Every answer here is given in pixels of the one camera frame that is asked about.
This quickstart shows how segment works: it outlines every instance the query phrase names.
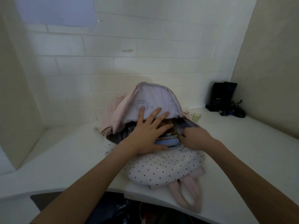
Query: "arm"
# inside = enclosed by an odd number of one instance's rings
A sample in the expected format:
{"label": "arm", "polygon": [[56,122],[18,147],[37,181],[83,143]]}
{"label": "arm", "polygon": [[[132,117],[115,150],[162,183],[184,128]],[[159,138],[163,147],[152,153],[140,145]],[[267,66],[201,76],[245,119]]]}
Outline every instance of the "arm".
{"label": "arm", "polygon": [[100,163],[79,178],[74,184],[50,203],[32,224],[83,224],[100,198],[126,163],[136,154],[167,149],[155,145],[155,140],[172,127],[165,125],[157,129],[168,112],[154,118],[161,111],[156,109],[143,123],[144,108],[141,108],[136,128]]}
{"label": "arm", "polygon": [[299,206],[260,177],[203,128],[186,128],[180,141],[206,152],[230,179],[259,223],[299,223]]}

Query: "backpack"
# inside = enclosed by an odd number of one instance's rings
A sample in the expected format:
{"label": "backpack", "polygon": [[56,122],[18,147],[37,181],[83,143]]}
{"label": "backpack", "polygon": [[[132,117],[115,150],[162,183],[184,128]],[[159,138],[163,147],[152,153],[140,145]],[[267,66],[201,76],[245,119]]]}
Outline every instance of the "backpack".
{"label": "backpack", "polygon": [[[142,105],[145,107],[144,119],[158,107],[161,107],[159,115],[169,111],[167,119],[174,121],[177,133],[181,133],[185,127],[199,127],[191,120],[188,112],[183,112],[179,101],[169,88],[141,82],[127,96],[116,98],[103,114],[100,132],[105,137],[106,154],[134,129]],[[151,189],[168,186],[180,206],[198,213],[201,209],[201,195],[194,179],[204,175],[204,152],[184,147],[171,133],[164,138],[167,139],[158,138],[155,144],[165,144],[168,150],[138,154],[122,171],[133,182],[149,186]],[[194,204],[189,204],[182,195],[181,184],[189,190]]]}

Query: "person's right arm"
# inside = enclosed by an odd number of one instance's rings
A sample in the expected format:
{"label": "person's right arm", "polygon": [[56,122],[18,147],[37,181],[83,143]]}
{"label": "person's right arm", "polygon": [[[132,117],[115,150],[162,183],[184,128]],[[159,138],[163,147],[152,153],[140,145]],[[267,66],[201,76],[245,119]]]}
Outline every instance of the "person's right arm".
{"label": "person's right arm", "polygon": [[190,149],[204,151],[219,165],[259,223],[299,223],[299,206],[205,129],[186,128],[179,140]]}

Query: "computer mouse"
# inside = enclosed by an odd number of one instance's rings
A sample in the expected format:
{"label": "computer mouse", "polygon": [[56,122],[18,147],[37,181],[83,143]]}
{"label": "computer mouse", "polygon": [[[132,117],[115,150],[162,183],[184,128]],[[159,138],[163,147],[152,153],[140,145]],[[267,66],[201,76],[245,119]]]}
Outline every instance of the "computer mouse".
{"label": "computer mouse", "polygon": [[234,112],[233,112],[233,116],[236,116],[238,118],[245,118],[246,113],[243,109],[241,109],[239,107],[235,107]]}

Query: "hand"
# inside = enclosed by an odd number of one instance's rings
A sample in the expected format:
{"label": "hand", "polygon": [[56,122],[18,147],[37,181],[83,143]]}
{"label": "hand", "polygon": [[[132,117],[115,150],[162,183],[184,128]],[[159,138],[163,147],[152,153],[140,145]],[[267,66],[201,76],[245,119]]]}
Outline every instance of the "hand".
{"label": "hand", "polygon": [[169,112],[165,112],[153,121],[160,111],[161,108],[157,108],[151,113],[148,119],[143,122],[144,106],[142,106],[139,112],[137,126],[132,133],[121,142],[121,144],[132,148],[136,154],[157,152],[167,149],[166,145],[155,145],[156,139],[173,126],[173,124],[167,124],[157,129],[162,120],[169,115]]}
{"label": "hand", "polygon": [[204,152],[214,145],[221,143],[201,127],[185,128],[182,134],[178,135],[178,139],[184,146],[193,150],[202,150]]}

